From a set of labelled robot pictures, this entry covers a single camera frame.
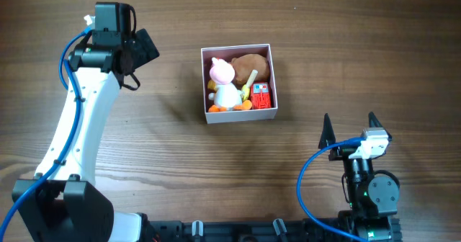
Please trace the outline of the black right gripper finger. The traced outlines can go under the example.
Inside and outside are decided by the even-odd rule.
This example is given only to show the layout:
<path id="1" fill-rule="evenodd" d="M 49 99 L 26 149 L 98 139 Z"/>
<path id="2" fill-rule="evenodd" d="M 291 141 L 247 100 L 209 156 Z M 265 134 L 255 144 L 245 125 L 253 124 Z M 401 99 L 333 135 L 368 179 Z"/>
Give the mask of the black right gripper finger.
<path id="1" fill-rule="evenodd" d="M 336 136 L 332 127 L 331 119 L 328 113 L 325 113 L 323 118 L 323 129 L 319 140 L 318 148 L 323 149 L 333 145 L 336 142 Z"/>
<path id="2" fill-rule="evenodd" d="M 370 127 L 380 127 L 380 128 L 382 128 L 386 132 L 386 134 L 388 135 L 388 140 L 389 141 L 393 140 L 392 135 L 382 126 L 382 124 L 380 123 L 380 121 L 378 120 L 378 118 L 376 117 L 374 112 L 370 112 L 368 114 L 368 122 L 369 122 Z"/>

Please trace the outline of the pink hat duck toy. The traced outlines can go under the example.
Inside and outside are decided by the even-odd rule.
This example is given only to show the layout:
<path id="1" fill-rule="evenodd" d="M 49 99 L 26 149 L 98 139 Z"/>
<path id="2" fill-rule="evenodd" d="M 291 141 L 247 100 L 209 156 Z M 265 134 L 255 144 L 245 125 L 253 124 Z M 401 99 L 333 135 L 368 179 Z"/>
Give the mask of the pink hat duck toy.
<path id="1" fill-rule="evenodd" d="M 212 67 L 210 69 L 210 78 L 221 85 L 229 84 L 235 77 L 233 66 L 227 61 L 220 58 L 212 58 Z"/>

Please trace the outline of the red toy fire truck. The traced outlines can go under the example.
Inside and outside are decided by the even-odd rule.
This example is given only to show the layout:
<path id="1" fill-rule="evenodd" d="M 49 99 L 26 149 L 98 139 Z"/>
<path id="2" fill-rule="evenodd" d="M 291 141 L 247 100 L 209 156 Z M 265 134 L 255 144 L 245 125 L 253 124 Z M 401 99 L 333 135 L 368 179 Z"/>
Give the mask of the red toy fire truck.
<path id="1" fill-rule="evenodd" d="M 271 90 L 267 82 L 256 82 L 251 86 L 252 109 L 272 108 Z"/>

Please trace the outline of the white box pink interior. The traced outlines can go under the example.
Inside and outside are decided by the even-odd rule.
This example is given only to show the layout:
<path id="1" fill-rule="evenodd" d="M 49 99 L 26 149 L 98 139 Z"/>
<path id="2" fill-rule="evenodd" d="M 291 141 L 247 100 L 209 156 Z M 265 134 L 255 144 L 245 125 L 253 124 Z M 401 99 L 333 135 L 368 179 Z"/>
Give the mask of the white box pink interior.
<path id="1" fill-rule="evenodd" d="M 212 58 L 220 58 L 228 63 L 231 63 L 233 58 L 239 58 L 247 54 L 259 54 L 266 58 L 270 67 L 270 77 L 267 83 L 271 90 L 272 108 L 269 109 L 250 109 L 250 110 L 233 110 L 228 112 L 208 112 L 208 109 L 213 105 L 213 101 L 208 99 L 208 95 L 212 90 L 207 88 L 207 83 L 210 78 L 210 69 L 212 67 Z M 224 46 L 201 49 L 202 57 L 202 78 L 203 78 L 203 94 L 205 106 L 205 118 L 208 124 L 224 123 L 224 122 L 239 122 L 250 120 L 267 120 L 272 119 L 276 115 L 278 109 L 277 88 L 275 84 L 272 51 L 269 44 L 255 45 L 237 45 Z M 242 89 L 243 85 L 235 84 L 238 90 Z"/>

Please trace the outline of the white plush duck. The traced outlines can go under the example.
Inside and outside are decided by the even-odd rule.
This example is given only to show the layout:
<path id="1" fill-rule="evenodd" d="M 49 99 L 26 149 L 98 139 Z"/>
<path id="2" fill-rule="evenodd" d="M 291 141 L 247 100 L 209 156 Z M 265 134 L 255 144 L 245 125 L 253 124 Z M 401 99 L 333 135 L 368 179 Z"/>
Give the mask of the white plush duck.
<path id="1" fill-rule="evenodd" d="M 208 112 L 228 112 L 233 110 L 250 110 L 253 107 L 249 100 L 250 89 L 244 85 L 242 90 L 238 90 L 234 84 L 217 84 L 209 80 L 207 88 L 212 90 L 208 99 L 213 101 L 213 105 Z"/>

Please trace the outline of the yellow toy rattle drum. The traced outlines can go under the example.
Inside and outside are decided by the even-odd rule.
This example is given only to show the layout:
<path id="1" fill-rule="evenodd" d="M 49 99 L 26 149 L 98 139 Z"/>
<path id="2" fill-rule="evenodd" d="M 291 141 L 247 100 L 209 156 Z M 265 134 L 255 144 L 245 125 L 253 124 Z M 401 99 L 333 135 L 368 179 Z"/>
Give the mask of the yellow toy rattle drum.
<path id="1" fill-rule="evenodd" d="M 245 102 L 248 98 L 249 98 L 249 95 L 250 95 L 250 88 L 251 88 L 251 85 L 253 84 L 256 76 L 258 74 L 258 71 L 257 70 L 253 70 L 247 80 L 247 82 L 242 86 L 242 89 L 241 89 L 241 98 L 242 98 L 242 101 Z"/>

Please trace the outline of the brown plush capybara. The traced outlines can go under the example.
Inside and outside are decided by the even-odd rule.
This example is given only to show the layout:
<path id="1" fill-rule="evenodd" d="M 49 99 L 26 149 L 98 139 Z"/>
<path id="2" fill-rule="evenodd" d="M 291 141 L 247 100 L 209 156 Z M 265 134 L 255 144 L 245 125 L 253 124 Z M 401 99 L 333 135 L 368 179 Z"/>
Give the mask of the brown plush capybara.
<path id="1" fill-rule="evenodd" d="M 244 85 L 253 70 L 258 73 L 255 81 L 267 82 L 270 77 L 270 67 L 266 58 L 259 54 L 247 54 L 239 58 L 233 58 L 230 62 L 235 70 L 233 82 L 238 85 Z"/>

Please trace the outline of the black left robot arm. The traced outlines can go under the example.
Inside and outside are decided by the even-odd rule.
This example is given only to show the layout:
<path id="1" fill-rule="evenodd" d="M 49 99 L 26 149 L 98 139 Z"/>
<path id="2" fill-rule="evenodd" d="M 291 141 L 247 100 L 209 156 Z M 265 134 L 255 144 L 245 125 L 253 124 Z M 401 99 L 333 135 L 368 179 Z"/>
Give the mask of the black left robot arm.
<path id="1" fill-rule="evenodd" d="M 6 218 L 19 213 L 34 241 L 149 241 L 147 217 L 116 211 L 96 188 L 95 169 L 125 78 L 159 52 L 129 4 L 99 2 L 85 20 L 59 60 L 67 96 L 55 135 L 34 176 L 16 181 Z"/>

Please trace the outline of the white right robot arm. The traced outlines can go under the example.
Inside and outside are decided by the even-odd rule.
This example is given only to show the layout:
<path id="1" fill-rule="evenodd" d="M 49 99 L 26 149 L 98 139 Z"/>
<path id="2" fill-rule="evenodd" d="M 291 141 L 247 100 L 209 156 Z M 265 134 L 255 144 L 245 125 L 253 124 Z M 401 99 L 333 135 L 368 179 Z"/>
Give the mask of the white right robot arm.
<path id="1" fill-rule="evenodd" d="M 400 182 L 386 170 L 375 170 L 372 161 L 384 156 L 392 135 L 374 113 L 368 114 L 369 127 L 361 140 L 338 145 L 330 150 L 329 161 L 341 161 L 344 173 L 341 184 L 349 210 L 336 218 L 323 219 L 324 225 L 366 241 L 402 241 L 398 211 Z"/>

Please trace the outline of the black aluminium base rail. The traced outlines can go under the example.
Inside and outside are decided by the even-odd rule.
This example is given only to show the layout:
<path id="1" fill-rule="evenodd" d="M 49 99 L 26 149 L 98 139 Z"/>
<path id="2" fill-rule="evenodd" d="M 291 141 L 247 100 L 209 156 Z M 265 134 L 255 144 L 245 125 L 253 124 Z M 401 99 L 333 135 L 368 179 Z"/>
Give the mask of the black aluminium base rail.
<path id="1" fill-rule="evenodd" d="M 321 222 L 344 232 L 351 232 L 368 241 L 403 240 L 399 219 L 385 218 L 370 223 L 350 219 L 323 218 Z M 310 219 L 284 221 L 221 222 L 210 223 L 198 220 L 196 223 L 181 221 L 151 221 L 149 241 L 189 241 L 189 242 L 311 242 L 311 241 L 350 241 L 351 239 L 322 228 Z"/>

